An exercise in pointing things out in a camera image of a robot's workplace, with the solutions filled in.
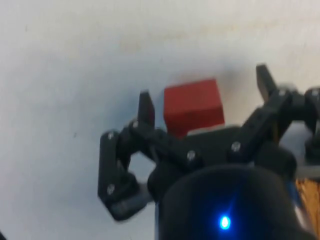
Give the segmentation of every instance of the wooden surface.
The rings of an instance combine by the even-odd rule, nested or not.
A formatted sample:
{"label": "wooden surface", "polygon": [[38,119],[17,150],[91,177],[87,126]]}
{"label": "wooden surface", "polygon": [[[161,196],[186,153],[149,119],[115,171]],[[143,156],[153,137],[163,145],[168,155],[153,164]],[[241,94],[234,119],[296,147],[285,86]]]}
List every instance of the wooden surface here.
{"label": "wooden surface", "polygon": [[310,216],[314,231],[320,239],[320,183],[304,179],[297,180],[296,186]]}

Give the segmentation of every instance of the white table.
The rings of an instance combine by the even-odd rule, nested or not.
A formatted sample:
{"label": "white table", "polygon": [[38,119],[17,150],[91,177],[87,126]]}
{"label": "white table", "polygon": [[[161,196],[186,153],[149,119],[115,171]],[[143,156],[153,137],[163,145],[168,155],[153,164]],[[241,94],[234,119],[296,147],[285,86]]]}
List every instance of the white table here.
{"label": "white table", "polygon": [[[0,0],[0,230],[153,239],[152,205],[119,225],[97,198],[100,135],[136,114],[140,90],[163,126],[165,86],[216,76],[239,124],[262,103],[256,64],[304,92],[319,61],[317,0]],[[141,179],[151,169],[136,156]]]}

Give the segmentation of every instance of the black cylindrical housing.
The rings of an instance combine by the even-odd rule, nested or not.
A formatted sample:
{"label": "black cylindrical housing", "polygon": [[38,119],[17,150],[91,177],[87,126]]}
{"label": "black cylindrical housing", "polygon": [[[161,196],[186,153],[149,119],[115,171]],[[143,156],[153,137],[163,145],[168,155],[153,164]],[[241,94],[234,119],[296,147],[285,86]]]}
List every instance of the black cylindrical housing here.
{"label": "black cylindrical housing", "polygon": [[259,167],[199,170],[159,202],[157,239],[316,240],[293,186]]}

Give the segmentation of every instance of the red cube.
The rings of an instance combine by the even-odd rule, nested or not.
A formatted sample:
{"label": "red cube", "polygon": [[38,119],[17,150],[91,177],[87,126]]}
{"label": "red cube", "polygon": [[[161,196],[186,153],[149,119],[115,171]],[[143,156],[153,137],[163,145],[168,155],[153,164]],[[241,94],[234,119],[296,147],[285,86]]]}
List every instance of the red cube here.
{"label": "red cube", "polygon": [[179,138],[191,130],[224,124],[217,81],[207,79],[167,87],[163,117],[168,133]]}

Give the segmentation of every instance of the blue led light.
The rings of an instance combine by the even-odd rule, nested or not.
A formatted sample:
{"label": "blue led light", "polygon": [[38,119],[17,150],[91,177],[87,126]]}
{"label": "blue led light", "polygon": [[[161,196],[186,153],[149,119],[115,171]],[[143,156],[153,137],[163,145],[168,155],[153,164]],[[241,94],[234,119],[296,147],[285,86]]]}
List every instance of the blue led light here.
{"label": "blue led light", "polygon": [[230,228],[230,218],[228,218],[227,216],[223,216],[220,220],[220,228],[223,230],[227,230]]}

